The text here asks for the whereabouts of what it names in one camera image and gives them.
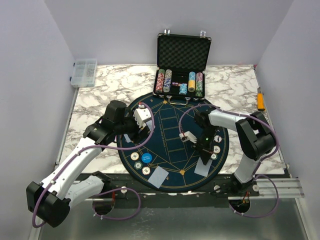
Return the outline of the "green poker chip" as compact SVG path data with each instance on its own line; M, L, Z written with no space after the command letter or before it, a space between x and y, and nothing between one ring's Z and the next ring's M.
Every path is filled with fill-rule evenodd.
M211 158L212 160L216 160L216 159L218 158L218 156L217 156L215 153L213 153L210 158Z

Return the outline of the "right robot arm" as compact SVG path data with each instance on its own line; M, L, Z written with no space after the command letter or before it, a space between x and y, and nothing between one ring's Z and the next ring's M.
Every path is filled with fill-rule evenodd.
M247 192L248 183L253 180L261 161L271 154L272 150L279 148L275 131L260 112L250 115L236 114L212 107L198 112L194 121L203 129L193 147L199 152L204 165L213 154L213 141L217 131L225 128L237 132L243 155L230 183L230 191L236 196Z

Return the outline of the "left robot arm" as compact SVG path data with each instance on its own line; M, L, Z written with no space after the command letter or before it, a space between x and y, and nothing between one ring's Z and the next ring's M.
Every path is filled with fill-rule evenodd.
M70 210L89 197L114 197L122 188L113 188L111 178L97 171L87 179L74 183L86 166L117 136L127 135L134 146L122 148L132 151L144 146L152 137L155 118L152 109L144 102L130 109L119 100L112 100L104 114L86 127L81 139L71 154L40 183L31 182L26 188L28 210L32 213L32 226L45 224L55 228L68 216Z

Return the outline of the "yellow white poker chip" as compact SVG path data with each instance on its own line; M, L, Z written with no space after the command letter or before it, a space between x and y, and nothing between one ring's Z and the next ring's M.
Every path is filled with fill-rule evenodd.
M213 152L214 152L215 154L220 153L220 151L221 151L221 148L220 148L219 146L215 145L215 146L213 147Z

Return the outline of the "green white chip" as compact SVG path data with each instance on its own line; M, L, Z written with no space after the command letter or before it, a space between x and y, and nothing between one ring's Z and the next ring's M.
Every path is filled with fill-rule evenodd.
M140 170L142 167L143 167L143 164L142 164L140 161L137 161L137 162L134 164L134 168L135 168L136 170Z

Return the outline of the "playing card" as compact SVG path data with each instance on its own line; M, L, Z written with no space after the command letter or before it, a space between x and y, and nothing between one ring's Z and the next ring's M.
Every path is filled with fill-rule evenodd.
M153 126L153 122L150 120L150 121L147 121L146 122L146 125L148 126L148 128L151 130L152 129L152 126Z
M207 164L204 164L201 159L197 161L194 173L203 177L207 177L211 168L212 160L210 159Z
M126 141L127 143L131 143L131 142L132 142L132 140L130 139L130 137L129 137L128 134L124 134L123 136L124 136L125 141Z
M169 172L160 166L157 166L152 175L149 177L148 182L159 189L163 182L166 180Z

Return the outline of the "blue small blind button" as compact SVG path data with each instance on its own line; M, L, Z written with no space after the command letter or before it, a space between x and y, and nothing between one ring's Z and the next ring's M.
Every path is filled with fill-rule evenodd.
M152 161L153 157L150 153L144 153L141 156L141 160L143 163L148 164Z

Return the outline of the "red white poker chip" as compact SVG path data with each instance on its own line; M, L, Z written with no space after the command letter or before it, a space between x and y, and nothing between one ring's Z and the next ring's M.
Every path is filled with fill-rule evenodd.
M222 141L222 137L220 135L216 135L214 137L214 141L217 142L217 143L220 143Z

